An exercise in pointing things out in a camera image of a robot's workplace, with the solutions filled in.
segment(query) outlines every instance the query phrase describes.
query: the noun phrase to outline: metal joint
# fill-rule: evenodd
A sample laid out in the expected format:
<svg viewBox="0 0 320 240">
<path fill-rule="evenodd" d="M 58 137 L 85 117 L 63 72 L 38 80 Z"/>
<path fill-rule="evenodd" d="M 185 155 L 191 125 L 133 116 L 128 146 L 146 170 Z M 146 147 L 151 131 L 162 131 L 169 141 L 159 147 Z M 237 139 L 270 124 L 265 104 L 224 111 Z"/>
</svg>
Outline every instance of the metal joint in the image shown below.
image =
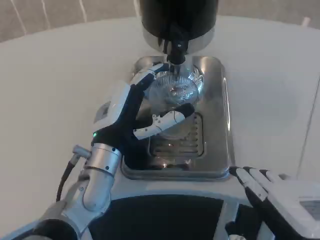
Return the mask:
<svg viewBox="0 0 320 240">
<path fill-rule="evenodd" d="M 118 149 L 102 143 L 95 143 L 91 148 L 91 157 L 84 168 L 100 169 L 114 176 L 121 158 L 122 154 Z"/>
</svg>

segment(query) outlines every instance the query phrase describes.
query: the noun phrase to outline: metal drip tray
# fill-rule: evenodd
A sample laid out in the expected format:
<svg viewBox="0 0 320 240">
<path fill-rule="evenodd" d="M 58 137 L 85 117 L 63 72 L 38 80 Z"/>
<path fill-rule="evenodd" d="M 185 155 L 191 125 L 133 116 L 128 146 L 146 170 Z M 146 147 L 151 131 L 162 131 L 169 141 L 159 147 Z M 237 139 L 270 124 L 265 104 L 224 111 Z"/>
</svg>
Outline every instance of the metal drip tray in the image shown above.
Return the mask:
<svg viewBox="0 0 320 240">
<path fill-rule="evenodd" d="M 163 56 L 146 56 L 133 67 L 133 75 L 164 62 Z M 143 140 L 149 157 L 144 169 L 121 161 L 122 173 L 130 179 L 213 181 L 226 179 L 229 166 L 235 164 L 232 141 L 227 79 L 224 67 L 214 57 L 193 56 L 192 64 L 203 75 L 200 100 L 191 116 L 193 123 L 187 136 L 167 139 L 161 134 Z M 151 115 L 147 100 L 142 102 L 138 118 Z"/>
<path fill-rule="evenodd" d="M 182 139 L 166 139 L 161 135 L 150 137 L 149 153 L 154 157 L 190 157 L 197 158 L 204 152 L 202 117 L 199 113 L 192 115 L 190 133 Z"/>
</svg>

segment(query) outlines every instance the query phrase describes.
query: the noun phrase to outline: black cable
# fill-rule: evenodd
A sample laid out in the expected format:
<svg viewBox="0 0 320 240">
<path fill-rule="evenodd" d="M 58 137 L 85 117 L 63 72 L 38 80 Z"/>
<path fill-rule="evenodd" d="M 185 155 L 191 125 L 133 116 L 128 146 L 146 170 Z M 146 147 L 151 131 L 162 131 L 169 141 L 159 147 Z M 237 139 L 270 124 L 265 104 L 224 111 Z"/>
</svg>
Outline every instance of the black cable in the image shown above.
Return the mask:
<svg viewBox="0 0 320 240">
<path fill-rule="evenodd" d="M 61 177 L 61 181 L 60 181 L 60 184 L 59 184 L 59 187 L 58 187 L 58 191 L 56 193 L 56 199 L 55 201 L 56 202 L 59 202 L 60 199 L 61 199 L 61 193 L 62 193 L 62 189 L 64 188 L 64 184 L 65 182 L 67 181 L 72 169 L 75 167 L 74 164 L 72 164 L 70 161 L 68 162 L 68 165 L 66 166 L 64 172 L 63 172 L 63 175 Z"/>
</svg>

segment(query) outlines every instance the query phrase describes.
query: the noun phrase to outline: cable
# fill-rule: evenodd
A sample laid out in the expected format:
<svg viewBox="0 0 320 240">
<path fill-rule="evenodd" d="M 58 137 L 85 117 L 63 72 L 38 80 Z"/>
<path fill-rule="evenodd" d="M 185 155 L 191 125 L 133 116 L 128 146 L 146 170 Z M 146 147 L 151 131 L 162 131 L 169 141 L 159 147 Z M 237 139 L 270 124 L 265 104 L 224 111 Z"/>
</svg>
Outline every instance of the cable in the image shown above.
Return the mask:
<svg viewBox="0 0 320 240">
<path fill-rule="evenodd" d="M 80 159 L 80 156 L 78 154 L 74 154 L 70 161 L 68 162 L 68 165 L 66 166 L 63 175 L 60 180 L 60 184 L 58 187 L 58 191 L 56 193 L 56 202 L 59 202 L 61 200 L 61 194 L 62 194 L 62 189 L 64 188 L 64 184 L 67 181 L 72 169 L 76 166 L 78 160 Z"/>
</svg>

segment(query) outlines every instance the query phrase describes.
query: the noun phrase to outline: gray floor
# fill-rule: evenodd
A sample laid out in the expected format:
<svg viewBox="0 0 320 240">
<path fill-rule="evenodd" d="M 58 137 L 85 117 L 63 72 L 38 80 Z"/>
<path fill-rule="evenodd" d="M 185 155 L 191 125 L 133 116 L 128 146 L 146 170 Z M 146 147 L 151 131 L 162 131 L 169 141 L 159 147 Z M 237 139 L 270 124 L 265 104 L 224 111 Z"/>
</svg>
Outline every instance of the gray floor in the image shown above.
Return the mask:
<svg viewBox="0 0 320 240">
<path fill-rule="evenodd" d="M 0 42 L 66 25 L 133 17 L 138 1 L 0 0 Z M 218 14 L 320 29 L 320 0 L 219 0 Z"/>
</svg>

